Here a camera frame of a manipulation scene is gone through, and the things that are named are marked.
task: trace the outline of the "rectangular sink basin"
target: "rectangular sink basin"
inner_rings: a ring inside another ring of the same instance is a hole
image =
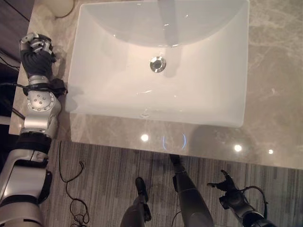
[[[83,4],[65,109],[241,126],[248,17],[247,0]]]

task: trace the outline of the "wire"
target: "wire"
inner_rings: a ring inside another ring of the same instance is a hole
[[[7,65],[7,66],[10,66],[10,67],[12,67],[12,68],[15,68],[15,69],[17,69],[18,71],[19,71],[19,66],[13,66],[13,65],[11,65],[11,64],[8,64],[8,62],[7,61],[5,61],[1,56],[0,56],[0,59],[2,60],[2,61],[4,61],[4,63]]]
[[[260,188],[257,187],[257,186],[249,186],[249,187],[246,187],[246,188],[244,188],[244,189],[242,189],[242,190],[239,190],[239,191],[241,191],[241,192],[244,193],[244,192],[247,191],[248,189],[252,189],[252,188],[257,189],[257,190],[262,194],[262,198],[263,198],[263,202],[264,202],[264,214],[263,214],[263,216],[264,216],[265,219],[267,219],[267,204],[268,204],[268,202],[266,201],[265,194],[264,194],[264,192],[262,191],[262,189],[260,189]]]
[[[76,223],[71,224],[71,227],[87,227],[86,224],[89,223],[89,212],[88,212],[88,207],[87,207],[86,203],[83,200],[81,200],[81,199],[72,197],[70,195],[70,193],[68,192],[68,190],[67,190],[68,183],[71,182],[71,181],[73,181],[73,180],[75,180],[83,172],[84,164],[83,164],[83,162],[80,161],[79,164],[81,166],[81,170],[78,172],[78,174],[75,175],[74,177],[72,177],[69,180],[64,180],[64,178],[62,176],[62,173],[61,173],[61,143],[62,143],[62,141],[60,141],[60,143],[58,145],[58,150],[59,150],[59,174],[60,174],[61,180],[65,183],[65,192],[68,195],[68,197],[72,200],[71,203],[70,203],[70,213],[73,216],[73,218],[74,218],[74,220],[75,220]],[[84,205],[84,207],[85,207],[84,214],[74,214],[72,212],[71,207],[72,207],[72,204],[75,201],[78,201],[78,202],[80,202],[81,204]]]
[[[8,110],[13,112],[15,115],[17,115],[19,118],[21,118],[22,120],[25,120],[25,116],[20,113],[18,110],[16,110],[11,104],[10,101],[3,97],[2,99],[0,99],[0,103],[2,103],[4,105],[4,107]]]
[[[175,219],[176,219],[176,216],[177,216],[179,213],[181,213],[181,211],[177,212],[177,213],[175,214],[174,218],[172,219],[171,227],[173,227],[174,221],[175,221]]]
[[[24,16],[22,13],[19,12],[19,10],[17,10],[15,7],[13,7],[9,2],[7,2],[6,0],[3,0],[4,2],[6,2],[6,4],[8,4],[10,7],[12,7],[18,14],[20,14],[25,20],[27,20],[29,22],[29,19]]]
[[[17,83],[0,83],[0,87],[1,86],[15,86],[15,87],[23,88],[27,91],[51,91],[50,89],[48,89],[46,87],[29,88],[28,86],[23,86],[23,85],[17,84]]]

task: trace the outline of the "robot leg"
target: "robot leg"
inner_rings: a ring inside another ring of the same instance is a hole
[[[146,192],[145,183],[142,178],[136,178],[136,187],[138,190],[138,197],[134,203],[129,207],[123,215],[120,227],[144,227],[146,221],[151,220],[151,212],[146,204],[148,195]]]
[[[213,227],[212,216],[195,184],[180,162],[179,155],[170,155],[174,165],[173,183],[178,193],[185,227]]]

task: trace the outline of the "sink drain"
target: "sink drain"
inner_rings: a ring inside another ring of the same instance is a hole
[[[165,69],[166,61],[162,57],[153,57],[150,67],[153,72],[162,72]]]

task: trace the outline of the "floor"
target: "floor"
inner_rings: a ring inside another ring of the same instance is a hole
[[[69,212],[71,200],[64,191],[58,171],[58,143],[49,152],[49,170],[53,183],[49,198],[41,205],[47,227],[68,227],[73,222]],[[222,192],[208,188],[208,182],[220,182],[220,169],[227,170],[240,188],[256,185],[264,190],[268,219],[280,227],[303,227],[303,170],[258,166],[220,160],[183,157],[184,166],[196,183],[214,218],[216,227],[240,226],[229,210],[219,203]],[[70,183],[72,196],[83,199],[89,209],[91,227],[118,227],[127,207],[136,197],[134,180],[141,176],[147,185],[152,220],[147,227],[170,227],[179,211],[178,197],[172,184],[173,170],[169,156],[162,153],[123,148],[62,142],[62,172],[70,178],[85,165],[79,178]],[[251,205],[262,211],[261,195],[247,192]],[[73,209],[83,210],[76,204]],[[183,227],[177,216],[175,227]]]

